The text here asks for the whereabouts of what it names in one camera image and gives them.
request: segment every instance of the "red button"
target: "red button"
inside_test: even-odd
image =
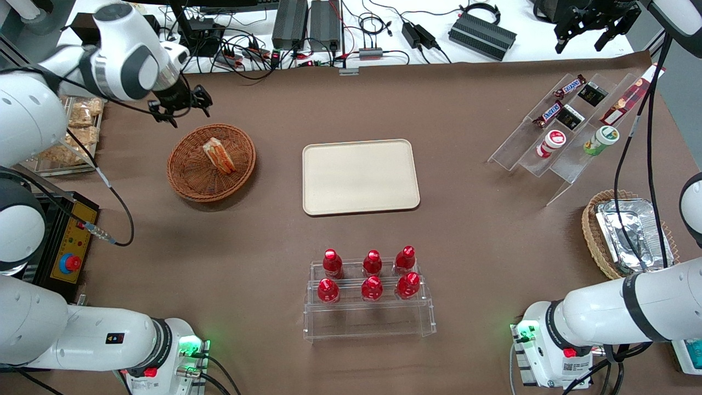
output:
[[[563,355],[566,358],[574,358],[578,355],[578,353],[574,349],[564,349],[563,350]]]
[[[81,259],[73,255],[66,259],[66,269],[70,271],[76,271],[81,268]]]

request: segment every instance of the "beige tray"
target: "beige tray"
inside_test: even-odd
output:
[[[303,209],[309,215],[417,206],[419,186],[407,140],[312,144],[303,150]]]

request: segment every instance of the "brown paper tablecloth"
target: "brown paper tablecloth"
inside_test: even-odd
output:
[[[178,119],[178,129],[110,105],[98,161],[132,210],[136,239],[127,248],[93,242],[86,260],[89,301],[185,319],[212,339],[212,354],[245,395],[508,394],[508,325],[515,316],[533,302],[606,280],[585,246],[580,215],[594,194],[612,187],[623,143],[608,148],[547,208],[559,186],[555,177],[509,174],[486,160],[565,73],[599,72],[618,81],[649,64],[647,54],[638,53],[612,60],[369,67],[358,77],[310,67],[275,72],[256,84],[234,74],[193,75],[190,83],[212,95],[212,118],[193,110]],[[166,158],[187,132],[216,122],[251,136],[256,170],[229,200],[193,205],[168,185]],[[647,196],[643,125],[621,187]],[[654,126],[661,215],[682,260],[691,259],[700,250],[684,230],[677,199],[697,169],[660,98]],[[418,209],[324,218],[304,213],[306,145],[384,138],[412,143]],[[126,239],[124,213],[96,174],[61,185],[99,203],[99,224]],[[405,245],[416,247],[429,281],[435,335],[315,345],[303,339],[311,260],[327,247],[351,259],[371,248],[395,254]],[[627,360],[621,394],[698,394],[702,379],[672,366],[662,346]],[[66,395],[124,394],[111,373],[36,376]],[[515,380],[518,394],[560,393],[522,387],[518,373]],[[596,391],[599,385],[588,393]],[[0,376],[0,394],[39,393],[21,377]]]

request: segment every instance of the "foil tray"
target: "foil tray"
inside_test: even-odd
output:
[[[663,268],[663,253],[658,239],[656,217],[651,202],[645,199],[619,199],[621,222],[616,213],[614,200],[595,206],[595,216],[600,225],[614,266],[622,274],[656,271]],[[624,236],[629,236],[634,247]],[[675,264],[668,239],[664,238],[668,264]]]

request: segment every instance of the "clear acrylic stand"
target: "clear acrylic stand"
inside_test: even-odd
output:
[[[305,296],[304,338],[310,342],[320,339],[378,337],[390,335],[429,336],[436,333],[434,304],[426,279],[418,263],[414,271],[420,274],[420,289],[408,300],[395,296],[399,276],[392,274],[394,257],[383,257],[380,280],[383,296],[374,302],[361,297],[363,259],[344,261],[344,279],[335,280],[339,286],[340,301],[325,304],[317,297],[319,281],[324,278],[321,261],[310,264],[310,280]]]
[[[637,77],[633,74],[627,74],[619,84],[610,82],[602,75],[595,74],[589,79],[589,82],[598,85],[608,94],[597,106],[592,106],[580,96],[578,92],[570,93],[561,103],[569,105],[585,120],[578,126],[570,130],[569,127],[559,122],[558,119],[552,120],[544,129],[539,128],[533,123],[533,120],[541,116],[548,110],[556,101],[553,96],[553,91],[561,89],[563,86],[572,82],[576,77],[567,74],[561,81],[551,89],[548,94],[526,115],[524,121],[515,129],[512,134],[505,140],[502,145],[493,153],[488,162],[497,162],[507,171],[512,171],[517,165],[524,167],[536,177],[541,177],[549,169],[563,179],[563,184],[553,195],[551,200],[546,203],[550,205],[573,183],[578,179],[583,170],[592,162],[594,158],[588,155],[583,150],[583,144],[590,140],[592,135],[604,124],[600,121],[602,115],[622,96]],[[614,125],[617,127],[626,115],[620,118]],[[563,147],[556,150],[550,157],[542,158],[536,154],[536,147],[541,144],[546,134],[552,130],[560,130],[566,135],[566,143]]]

